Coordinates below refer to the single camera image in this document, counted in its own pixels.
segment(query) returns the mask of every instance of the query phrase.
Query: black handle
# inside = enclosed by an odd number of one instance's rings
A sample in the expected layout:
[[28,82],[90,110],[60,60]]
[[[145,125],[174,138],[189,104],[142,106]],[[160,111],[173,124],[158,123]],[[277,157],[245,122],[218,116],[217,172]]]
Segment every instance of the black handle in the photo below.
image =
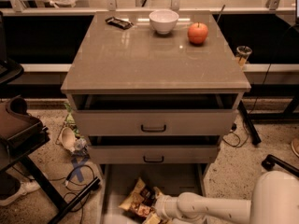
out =
[[147,162],[147,163],[161,163],[161,162],[164,162],[164,156],[162,156],[159,160],[147,159],[146,156],[143,156],[143,161]]
[[163,133],[166,131],[166,125],[163,127],[145,127],[141,124],[141,131],[145,133]]

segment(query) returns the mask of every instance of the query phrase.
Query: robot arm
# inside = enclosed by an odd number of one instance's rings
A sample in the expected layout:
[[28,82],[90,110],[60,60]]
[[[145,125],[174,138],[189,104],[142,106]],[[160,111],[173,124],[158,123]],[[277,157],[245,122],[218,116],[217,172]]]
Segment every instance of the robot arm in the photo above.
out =
[[183,192],[178,197],[161,195],[155,204],[161,219],[176,218],[200,224],[205,215],[236,224],[297,224],[299,220],[299,180],[273,171],[262,175],[252,201],[205,198]]

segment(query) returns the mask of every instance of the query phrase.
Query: speckled floor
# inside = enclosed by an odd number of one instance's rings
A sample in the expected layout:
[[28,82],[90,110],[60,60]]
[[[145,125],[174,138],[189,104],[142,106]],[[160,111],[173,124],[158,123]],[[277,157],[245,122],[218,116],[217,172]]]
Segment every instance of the speckled floor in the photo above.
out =
[[[39,150],[31,154],[31,159],[45,172],[49,180],[66,177],[73,168],[69,152],[61,145],[57,144],[57,138],[63,127],[67,111],[64,107],[65,100],[54,101],[28,101],[29,111],[33,116],[40,117],[49,128],[50,141]],[[245,100],[245,105],[250,108],[251,100]],[[265,102],[257,104],[256,110],[267,108],[281,108],[287,103]],[[240,137],[241,142],[245,142],[246,133],[240,115],[236,119],[237,129],[235,133]],[[261,166],[262,160],[267,154],[273,154],[289,164],[299,168],[299,159],[292,153],[291,140],[299,136],[298,123],[293,124],[255,124],[262,142],[256,147],[251,143],[251,139],[245,142],[243,147],[231,147],[226,143],[221,143],[221,151],[218,158],[212,163],[206,173],[204,184],[206,196],[228,199],[250,199],[254,185],[258,177],[265,169]],[[230,144],[236,144],[235,136],[231,134],[225,136],[225,140]],[[91,161],[87,161],[95,173],[97,168]],[[26,173],[20,165],[16,168]],[[9,172],[21,180],[24,178],[15,170]],[[84,182],[92,179],[89,170],[81,170]],[[64,196],[68,189],[63,185],[63,180],[51,181],[54,187]],[[83,208],[83,218],[81,223],[98,223],[99,197],[100,191],[93,193]],[[48,223],[57,213],[57,209],[52,204],[43,190],[38,190],[19,198],[15,203],[7,207],[0,207],[0,223],[3,224],[27,224],[27,223]],[[60,223],[79,224],[82,217],[81,210],[76,213],[67,214]],[[210,217],[209,224],[226,224],[228,222]]]

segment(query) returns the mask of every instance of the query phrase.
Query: apple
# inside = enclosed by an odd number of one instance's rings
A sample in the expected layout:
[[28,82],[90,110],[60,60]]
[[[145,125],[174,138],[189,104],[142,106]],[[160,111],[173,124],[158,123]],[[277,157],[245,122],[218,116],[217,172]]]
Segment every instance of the apple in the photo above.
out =
[[189,41],[196,45],[202,44],[206,40],[207,33],[208,29],[204,23],[194,23],[188,29]]

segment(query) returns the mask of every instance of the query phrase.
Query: person's foot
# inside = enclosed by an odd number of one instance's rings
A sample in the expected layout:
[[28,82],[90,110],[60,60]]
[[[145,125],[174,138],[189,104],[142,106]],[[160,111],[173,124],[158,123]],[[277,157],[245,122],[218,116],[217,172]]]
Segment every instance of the person's foot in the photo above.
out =
[[40,186],[36,181],[21,182],[20,188],[15,194],[11,195],[10,197],[8,197],[4,200],[0,200],[0,206],[10,205],[11,203],[15,202],[21,196],[24,196],[30,192],[34,192],[38,189],[40,189]]
[[294,138],[291,142],[292,151],[299,157],[299,139]]

